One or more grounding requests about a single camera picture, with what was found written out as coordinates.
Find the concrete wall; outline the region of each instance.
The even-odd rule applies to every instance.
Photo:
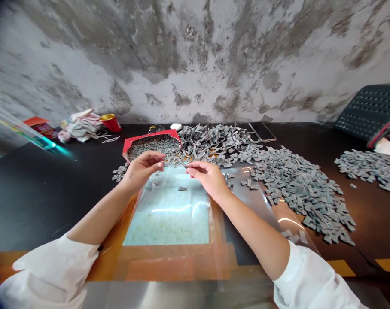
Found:
[[[57,124],[334,121],[390,82],[390,0],[21,0],[0,12],[0,106]],[[9,145],[24,140],[0,126]]]

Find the black plastic crate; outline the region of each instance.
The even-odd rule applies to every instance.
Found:
[[[362,88],[351,100],[334,127],[375,144],[390,130],[390,85],[370,85]]]

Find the white shirt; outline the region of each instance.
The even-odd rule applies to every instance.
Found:
[[[320,256],[289,244],[288,265],[274,281],[274,301],[280,309],[366,308]],[[5,309],[81,309],[98,247],[63,235],[32,250],[13,264],[22,271],[0,286],[0,303]]]

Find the black tabletop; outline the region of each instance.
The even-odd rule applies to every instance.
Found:
[[[114,142],[72,140],[50,151],[27,144],[0,159],[0,251],[27,251],[59,238],[117,184],[112,171],[125,163],[124,139],[147,134],[149,128],[122,127],[121,138]],[[319,164],[344,191],[357,223],[357,232],[351,234],[357,248],[328,245],[307,230],[321,255],[327,260],[345,259],[360,272],[365,263],[360,262],[358,250],[369,259],[390,258],[390,192],[378,188],[378,183],[347,179],[333,163],[345,150],[366,150],[365,142],[328,125],[269,124],[268,128],[277,137],[272,146],[284,145]],[[350,183],[358,188],[351,188]],[[235,250],[243,252],[238,263],[256,264],[229,220],[225,220],[225,229]]]

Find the smartphone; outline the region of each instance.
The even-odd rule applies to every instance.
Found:
[[[277,138],[262,122],[250,122],[248,124],[260,142],[275,142]]]

